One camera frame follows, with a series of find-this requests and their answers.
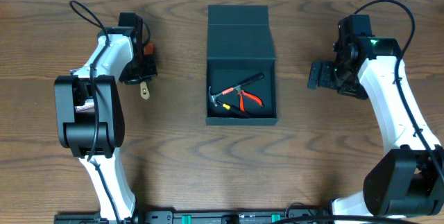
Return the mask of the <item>red handled pliers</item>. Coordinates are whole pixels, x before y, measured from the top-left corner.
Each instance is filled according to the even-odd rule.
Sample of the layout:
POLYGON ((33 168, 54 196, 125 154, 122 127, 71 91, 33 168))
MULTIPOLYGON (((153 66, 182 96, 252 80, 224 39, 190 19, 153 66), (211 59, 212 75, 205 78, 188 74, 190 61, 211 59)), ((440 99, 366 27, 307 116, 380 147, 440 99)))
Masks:
POLYGON ((236 91, 237 91, 237 95, 239 96, 239 108, 240 108, 240 110, 242 112, 246 112, 245 105, 244 105, 244 97, 246 97, 246 98, 250 99, 251 101, 255 102, 256 104, 258 104, 258 106, 264 107, 263 101, 258 96, 246 92, 241 87, 236 88, 236 91))

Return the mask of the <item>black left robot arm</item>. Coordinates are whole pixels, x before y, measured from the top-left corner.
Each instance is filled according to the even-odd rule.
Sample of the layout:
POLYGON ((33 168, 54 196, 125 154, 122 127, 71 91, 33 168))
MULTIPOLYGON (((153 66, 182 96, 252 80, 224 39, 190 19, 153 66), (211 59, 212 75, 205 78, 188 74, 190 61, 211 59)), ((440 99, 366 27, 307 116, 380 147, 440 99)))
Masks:
POLYGON ((119 15, 117 26, 105 27, 89 60, 54 82, 58 138, 85 167, 99 199, 92 215, 56 217, 59 223, 143 223, 121 160, 125 122, 118 83, 139 85, 143 99, 148 81, 157 76, 148 29, 134 12, 119 15))

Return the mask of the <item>dark green box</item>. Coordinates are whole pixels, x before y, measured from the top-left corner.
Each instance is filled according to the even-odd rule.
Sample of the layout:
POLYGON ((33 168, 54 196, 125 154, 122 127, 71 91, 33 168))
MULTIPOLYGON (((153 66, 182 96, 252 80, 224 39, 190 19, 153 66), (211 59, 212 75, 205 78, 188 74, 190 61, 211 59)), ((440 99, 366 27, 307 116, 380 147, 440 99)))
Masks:
MULTIPOLYGON (((209 126, 274 126, 278 122, 275 89, 276 55, 267 6, 210 5, 207 24, 207 114, 209 126), (244 90, 261 98, 264 107, 244 97, 249 118, 210 103, 208 91, 218 94, 241 81, 263 73, 244 90)), ((236 92, 218 97, 239 108, 236 92)))

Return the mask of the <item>orange scraper wooden handle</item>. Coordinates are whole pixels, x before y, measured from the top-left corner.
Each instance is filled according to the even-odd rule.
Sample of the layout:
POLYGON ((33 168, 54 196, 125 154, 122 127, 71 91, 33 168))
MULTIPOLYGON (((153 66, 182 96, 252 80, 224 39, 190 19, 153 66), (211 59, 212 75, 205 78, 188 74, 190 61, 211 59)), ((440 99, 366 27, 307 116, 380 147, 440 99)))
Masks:
MULTIPOLYGON (((144 53, 146 55, 153 55, 154 53, 154 46, 152 42, 149 42, 145 47, 144 47, 144 53)), ((144 100, 148 100, 150 98, 150 92, 148 89, 148 85, 146 83, 146 81, 142 81, 140 83, 140 96, 144 99, 144 100)))

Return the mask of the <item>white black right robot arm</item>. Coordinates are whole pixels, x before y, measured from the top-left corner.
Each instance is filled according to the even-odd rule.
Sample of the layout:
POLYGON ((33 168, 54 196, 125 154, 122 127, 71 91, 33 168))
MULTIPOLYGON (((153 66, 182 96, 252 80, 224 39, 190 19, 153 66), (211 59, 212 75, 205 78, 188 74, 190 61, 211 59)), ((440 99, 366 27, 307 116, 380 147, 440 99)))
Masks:
POLYGON ((332 201, 334 215, 437 215, 443 207, 443 182, 432 163, 443 167, 443 149, 431 132, 409 87, 401 49, 389 37, 375 37, 368 15, 338 23, 335 61, 311 65, 308 88, 370 100, 382 135, 384 156, 366 176, 363 189, 332 201))

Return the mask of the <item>blue precision screwdriver set case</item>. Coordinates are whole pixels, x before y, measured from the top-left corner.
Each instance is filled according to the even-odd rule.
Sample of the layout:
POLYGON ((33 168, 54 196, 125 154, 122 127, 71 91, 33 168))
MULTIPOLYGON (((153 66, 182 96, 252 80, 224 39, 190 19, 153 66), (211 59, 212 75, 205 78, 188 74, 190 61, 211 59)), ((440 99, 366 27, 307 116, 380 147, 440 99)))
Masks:
POLYGON ((78 79, 73 86, 74 108, 77 112, 88 111, 94 108, 89 72, 90 68, 86 66, 70 71, 70 75, 78 79))

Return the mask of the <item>black yellow screwdriver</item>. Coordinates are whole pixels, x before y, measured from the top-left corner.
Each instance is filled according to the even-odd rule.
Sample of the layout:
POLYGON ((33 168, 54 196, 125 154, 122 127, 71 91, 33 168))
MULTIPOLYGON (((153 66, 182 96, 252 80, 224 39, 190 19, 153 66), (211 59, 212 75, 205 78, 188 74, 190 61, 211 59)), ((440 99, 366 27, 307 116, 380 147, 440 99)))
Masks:
POLYGON ((240 110, 239 108, 233 106, 233 105, 229 105, 226 103, 221 102, 220 100, 216 100, 216 103, 219 104, 220 106, 222 106, 223 108, 225 108, 227 111, 230 111, 240 117, 243 118, 249 118, 250 115, 247 112, 243 112, 242 110, 240 110))

